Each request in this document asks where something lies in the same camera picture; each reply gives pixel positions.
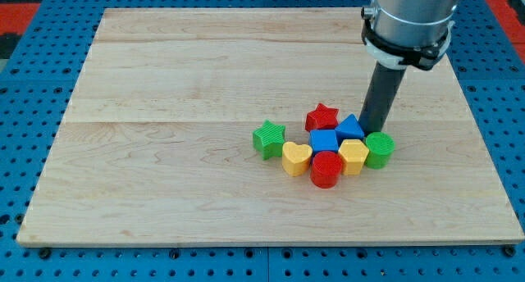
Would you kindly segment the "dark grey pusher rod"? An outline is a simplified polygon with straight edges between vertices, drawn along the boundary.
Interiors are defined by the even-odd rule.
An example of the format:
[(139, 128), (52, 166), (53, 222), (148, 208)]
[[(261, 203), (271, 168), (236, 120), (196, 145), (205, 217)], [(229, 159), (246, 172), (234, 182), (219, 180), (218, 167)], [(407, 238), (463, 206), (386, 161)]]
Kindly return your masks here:
[(358, 119), (365, 134), (382, 131), (404, 73), (376, 63)]

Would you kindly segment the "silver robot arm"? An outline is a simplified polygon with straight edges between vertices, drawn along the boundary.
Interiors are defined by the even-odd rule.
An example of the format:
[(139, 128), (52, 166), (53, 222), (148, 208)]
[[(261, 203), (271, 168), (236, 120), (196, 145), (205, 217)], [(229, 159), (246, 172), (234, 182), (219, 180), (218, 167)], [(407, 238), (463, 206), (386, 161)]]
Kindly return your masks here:
[(450, 46), (459, 0), (371, 0), (361, 37), (376, 60), (358, 123), (365, 134), (386, 123), (406, 69), (431, 70)]

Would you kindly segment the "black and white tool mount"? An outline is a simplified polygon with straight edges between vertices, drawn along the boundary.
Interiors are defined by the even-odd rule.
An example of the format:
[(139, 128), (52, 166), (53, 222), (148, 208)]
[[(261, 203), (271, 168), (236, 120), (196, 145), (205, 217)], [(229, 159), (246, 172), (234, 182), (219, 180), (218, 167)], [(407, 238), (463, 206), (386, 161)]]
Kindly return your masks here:
[(431, 70), (445, 55), (451, 42), (451, 20), (446, 31), (435, 44), (426, 47), (403, 47), (382, 39), (373, 29), (370, 20), (365, 20), (361, 37), (366, 51), (384, 67), (392, 70), (404, 70), (414, 66), (422, 71)]

